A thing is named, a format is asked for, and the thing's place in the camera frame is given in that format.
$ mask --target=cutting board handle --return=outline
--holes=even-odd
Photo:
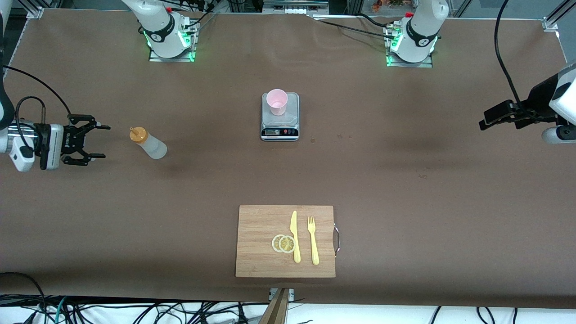
[[[338,241],[338,246],[334,251],[334,257],[338,256],[338,252],[340,251],[340,231],[338,231],[338,227],[336,227],[336,223],[334,223],[334,231],[336,232],[336,240]]]

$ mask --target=wooden stick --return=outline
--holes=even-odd
[[[288,313],[289,300],[290,289],[278,289],[258,324],[284,324],[286,322],[286,313]]]

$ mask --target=digital kitchen scale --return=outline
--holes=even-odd
[[[263,141],[297,141],[300,137],[300,97],[288,92],[286,112],[280,116],[270,111],[266,102],[268,92],[262,95],[262,124],[260,138]]]

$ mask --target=orange bottle cap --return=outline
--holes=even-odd
[[[148,139],[148,132],[144,127],[131,127],[130,139],[138,144],[142,144]]]

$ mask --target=table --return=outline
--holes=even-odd
[[[137,27],[93,10],[28,23],[12,65],[112,130],[89,134],[107,158],[88,167],[19,174],[0,159],[0,270],[52,295],[267,300],[293,287],[319,303],[576,307],[576,150],[546,145],[550,125],[478,128],[511,98],[493,20],[447,20],[433,69],[386,67],[381,40],[300,15],[218,15],[194,63],[148,62]],[[521,97],[565,63],[539,21],[503,21],[500,42]],[[66,120],[39,84],[5,83],[13,102],[38,95],[48,122]],[[273,88],[300,95],[298,142],[258,136]],[[167,156],[148,158],[133,126]],[[333,205],[336,278],[235,278],[241,204]]]

